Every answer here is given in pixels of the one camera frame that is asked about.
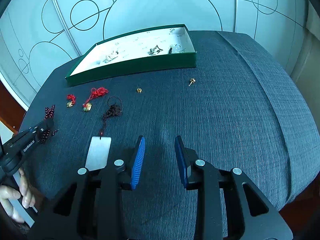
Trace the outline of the person's left hand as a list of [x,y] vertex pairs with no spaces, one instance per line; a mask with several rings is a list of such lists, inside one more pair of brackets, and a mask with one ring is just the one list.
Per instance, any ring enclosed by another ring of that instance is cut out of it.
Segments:
[[36,199],[31,190],[31,185],[25,175],[24,169],[20,167],[18,170],[20,174],[20,185],[19,190],[13,189],[12,187],[1,185],[1,205],[7,213],[7,215],[19,224],[24,223],[24,219],[18,213],[15,207],[9,201],[10,199],[20,199],[22,197],[22,206],[24,208],[33,207]]

